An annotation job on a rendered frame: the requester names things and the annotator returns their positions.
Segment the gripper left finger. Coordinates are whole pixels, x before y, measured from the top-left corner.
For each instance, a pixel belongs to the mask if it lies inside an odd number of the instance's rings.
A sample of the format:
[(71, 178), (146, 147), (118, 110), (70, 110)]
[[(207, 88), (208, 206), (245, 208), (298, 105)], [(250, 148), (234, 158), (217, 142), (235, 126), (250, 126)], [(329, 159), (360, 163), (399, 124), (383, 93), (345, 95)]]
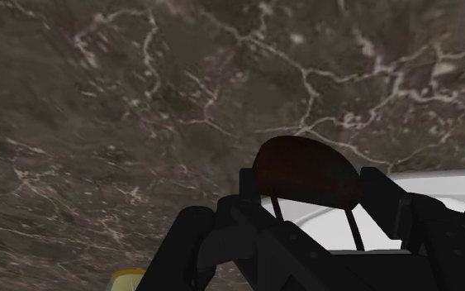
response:
[(136, 291), (205, 291), (216, 267), (234, 262), (253, 291), (349, 291), (361, 279), (300, 227), (261, 204), (252, 169), (216, 210), (183, 209)]

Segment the yellow rimmed pale container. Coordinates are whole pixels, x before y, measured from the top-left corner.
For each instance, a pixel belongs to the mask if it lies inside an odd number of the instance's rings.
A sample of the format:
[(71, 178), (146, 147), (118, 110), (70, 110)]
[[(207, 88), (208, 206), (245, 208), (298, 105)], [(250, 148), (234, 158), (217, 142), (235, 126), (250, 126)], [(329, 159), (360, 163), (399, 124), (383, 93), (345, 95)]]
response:
[(146, 270), (119, 270), (111, 275), (105, 291), (136, 291)]

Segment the dark brown oval object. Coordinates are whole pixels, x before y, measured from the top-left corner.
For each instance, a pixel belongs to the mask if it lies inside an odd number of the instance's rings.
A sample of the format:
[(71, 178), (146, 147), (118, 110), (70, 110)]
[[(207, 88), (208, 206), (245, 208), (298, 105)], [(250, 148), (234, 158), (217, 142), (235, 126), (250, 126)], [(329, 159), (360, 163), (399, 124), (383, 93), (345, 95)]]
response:
[(337, 150), (311, 138), (275, 136), (260, 146), (252, 170), (259, 193), (270, 197), (280, 222), (280, 198), (342, 209), (356, 249), (364, 249), (353, 216), (363, 197), (361, 178)]

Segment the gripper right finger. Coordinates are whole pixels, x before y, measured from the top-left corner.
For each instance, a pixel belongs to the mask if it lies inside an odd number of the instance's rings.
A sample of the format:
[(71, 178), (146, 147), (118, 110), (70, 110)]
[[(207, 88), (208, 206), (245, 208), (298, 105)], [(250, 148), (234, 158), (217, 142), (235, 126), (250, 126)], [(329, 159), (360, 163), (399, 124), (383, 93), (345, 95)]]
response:
[(413, 255), (424, 251), (438, 291), (465, 291), (465, 210), (409, 193), (374, 167), (360, 171), (361, 205), (391, 239)]

